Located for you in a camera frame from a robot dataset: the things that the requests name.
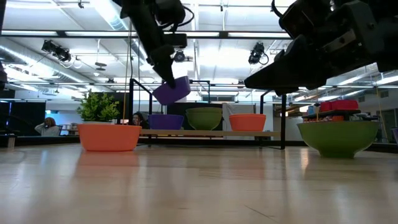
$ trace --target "green bowl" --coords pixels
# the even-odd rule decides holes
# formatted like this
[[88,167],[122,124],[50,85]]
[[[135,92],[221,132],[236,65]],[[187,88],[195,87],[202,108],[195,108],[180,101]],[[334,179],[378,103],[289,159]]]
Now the green bowl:
[[375,140],[379,123],[330,121],[297,124],[304,142],[323,157],[353,158]]
[[189,112],[187,113],[188,123],[195,130],[211,131],[215,129],[223,115],[219,112]]
[[187,109],[185,112],[187,113],[201,113],[201,112],[206,112],[206,113],[222,113],[223,109],[222,108],[190,108]]

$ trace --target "purple bowl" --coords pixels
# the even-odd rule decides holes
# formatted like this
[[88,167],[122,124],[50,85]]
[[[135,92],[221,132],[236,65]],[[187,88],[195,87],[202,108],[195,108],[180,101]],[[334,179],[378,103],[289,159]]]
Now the purple bowl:
[[160,104],[170,105],[186,97],[190,92],[189,78],[184,76],[175,80],[175,89],[170,88],[167,83],[163,83],[152,94]]
[[152,114],[148,117],[149,127],[156,130],[180,130],[184,116],[171,114]]

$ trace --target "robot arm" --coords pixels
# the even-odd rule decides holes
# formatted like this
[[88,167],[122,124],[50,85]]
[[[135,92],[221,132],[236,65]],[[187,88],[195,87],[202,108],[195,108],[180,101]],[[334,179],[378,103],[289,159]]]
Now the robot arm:
[[167,42],[162,29],[173,25],[175,32],[185,18],[185,10],[179,0],[113,0],[122,7],[121,17],[129,17],[144,50],[147,52],[147,62],[164,79],[170,87],[175,88],[172,72],[174,53],[172,43]]
[[245,80],[248,88],[278,95],[320,87],[331,77],[377,63],[380,72],[398,69],[398,1],[297,0],[280,16],[293,38],[274,63]]

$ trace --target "wooden shelf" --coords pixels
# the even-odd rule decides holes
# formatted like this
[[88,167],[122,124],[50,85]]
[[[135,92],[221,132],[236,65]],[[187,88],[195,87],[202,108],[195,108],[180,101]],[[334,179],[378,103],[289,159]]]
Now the wooden shelf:
[[257,137],[279,137],[278,131],[192,131],[192,130],[141,130],[142,135],[164,135],[164,136],[257,136]]

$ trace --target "orange bowl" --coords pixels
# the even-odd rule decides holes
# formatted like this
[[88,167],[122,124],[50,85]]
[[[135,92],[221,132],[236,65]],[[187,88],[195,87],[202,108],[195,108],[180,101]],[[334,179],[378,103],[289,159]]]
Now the orange bowl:
[[264,114],[232,114],[229,122],[233,131],[262,131],[266,123]]
[[80,142],[91,152],[125,152],[137,146],[140,126],[78,124]]

